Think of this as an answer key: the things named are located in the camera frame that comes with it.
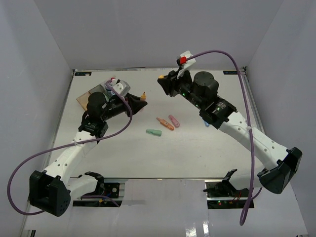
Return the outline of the yellow orange highlighter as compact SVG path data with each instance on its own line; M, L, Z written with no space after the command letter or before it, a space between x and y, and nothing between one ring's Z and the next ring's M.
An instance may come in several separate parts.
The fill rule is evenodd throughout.
M143 92L143 94L142 94L141 97L140 97L140 100L141 100L141 101L146 101L146 98L147 98L146 93Z

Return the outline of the green transparent highlighter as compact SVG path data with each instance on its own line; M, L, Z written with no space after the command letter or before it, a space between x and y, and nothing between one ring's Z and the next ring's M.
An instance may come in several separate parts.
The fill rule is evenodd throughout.
M153 135L153 136L157 136L157 137L160 137L162 135L162 131L161 130L156 130L156 129L147 129L146 133L150 134L150 135Z

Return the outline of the orange transparent highlighter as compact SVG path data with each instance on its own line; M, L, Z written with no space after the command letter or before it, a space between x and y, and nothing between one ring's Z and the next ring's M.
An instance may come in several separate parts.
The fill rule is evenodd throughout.
M174 130L174 126L171 125L170 123L168 123L166 120L161 119L161 118L157 118L157 120L160 122L161 125L163 125L167 129L169 129L170 131Z

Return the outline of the pink transparent highlighter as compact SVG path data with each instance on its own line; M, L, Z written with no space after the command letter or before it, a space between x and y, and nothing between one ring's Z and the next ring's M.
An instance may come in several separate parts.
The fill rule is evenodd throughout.
M169 115L168 118L170 119L174 127L178 128L180 126L179 121L173 115Z

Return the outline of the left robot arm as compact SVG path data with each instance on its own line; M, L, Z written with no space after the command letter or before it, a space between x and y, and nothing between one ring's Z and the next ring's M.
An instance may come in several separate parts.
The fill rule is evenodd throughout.
M29 201L34 207L56 217L63 215L71 200L84 195L99 197L104 193L104 177L88 171L71 180L79 163L105 136L107 120L125 113L129 118L147 106L146 101L128 93L120 98L113 95L109 100L102 92L89 95L81 125L74 137L74 144L42 172L34 171L30 176Z

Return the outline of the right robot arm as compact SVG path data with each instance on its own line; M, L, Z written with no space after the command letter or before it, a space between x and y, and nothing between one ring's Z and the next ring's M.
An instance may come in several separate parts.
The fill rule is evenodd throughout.
M181 95L199 110L199 115L211 126L231 136L256 157L264 169L251 177L258 177L259 187L281 194L296 174L302 151L287 148L270 139L263 132L248 125L237 108L218 95L219 83L209 72L198 72L191 77L185 71L181 77L171 71L158 78L166 95Z

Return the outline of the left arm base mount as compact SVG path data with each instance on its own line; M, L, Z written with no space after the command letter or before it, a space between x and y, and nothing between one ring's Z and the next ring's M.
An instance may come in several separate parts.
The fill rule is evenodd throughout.
M85 196L118 198L120 183L106 180L103 175L88 171L71 184L70 190L73 199L83 199Z

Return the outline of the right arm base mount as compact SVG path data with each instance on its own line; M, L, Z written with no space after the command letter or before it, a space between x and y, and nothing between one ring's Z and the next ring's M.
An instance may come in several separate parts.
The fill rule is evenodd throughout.
M237 169L228 171L226 176L219 182L205 182L203 192L208 198L230 198L230 202L237 202L240 198L245 198L249 194L248 188L236 189L231 183L230 178L237 172Z

